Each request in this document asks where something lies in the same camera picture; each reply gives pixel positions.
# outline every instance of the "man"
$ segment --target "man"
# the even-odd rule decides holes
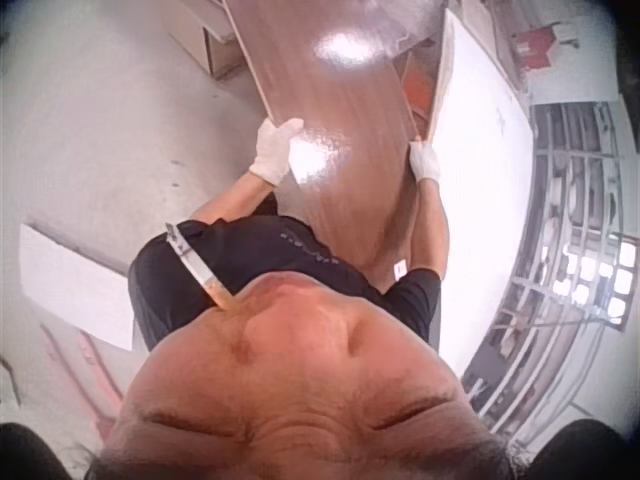
[[[288,173],[302,128],[265,121],[249,172],[178,227],[233,295],[230,308],[166,235],[134,261],[130,293],[151,355],[93,478],[511,478],[427,344],[449,245],[433,150],[411,144],[411,271],[383,294],[303,223],[254,214]]]

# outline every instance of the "hand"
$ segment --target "hand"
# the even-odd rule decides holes
[[[249,171],[274,187],[289,173],[291,139],[302,131],[304,121],[292,118],[279,127],[266,119],[258,130],[257,156]]]
[[[409,161],[417,182],[423,178],[430,178],[436,183],[440,183],[440,163],[429,142],[423,142],[419,139],[411,142]]]

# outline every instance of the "man's hair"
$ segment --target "man's hair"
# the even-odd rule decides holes
[[[382,458],[345,463],[345,476],[353,472],[353,478],[367,478],[375,472],[376,478],[416,478],[447,480],[517,480],[520,468],[504,446],[497,441],[487,441],[466,450],[449,451],[428,458]],[[197,480],[204,478],[238,478],[238,470],[211,471],[161,464],[114,463],[96,458],[85,480]],[[255,472],[259,478],[280,478],[273,471]]]

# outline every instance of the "concrete floor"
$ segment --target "concrete floor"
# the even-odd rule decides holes
[[[265,111],[248,71],[211,80],[163,30],[152,0],[25,1],[2,47],[2,355],[23,405],[0,420],[42,435],[76,477],[100,442],[52,370],[47,325],[99,395],[76,332],[29,303],[18,226],[36,221],[124,270],[140,247],[238,178]],[[147,353],[99,349],[126,389]],[[108,404],[104,409],[109,411]]]

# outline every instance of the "glossy wood panel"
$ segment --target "glossy wood panel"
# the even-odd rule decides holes
[[[379,288],[409,260],[416,130],[385,56],[375,5],[226,0],[274,122],[305,120],[292,171],[316,235]]]

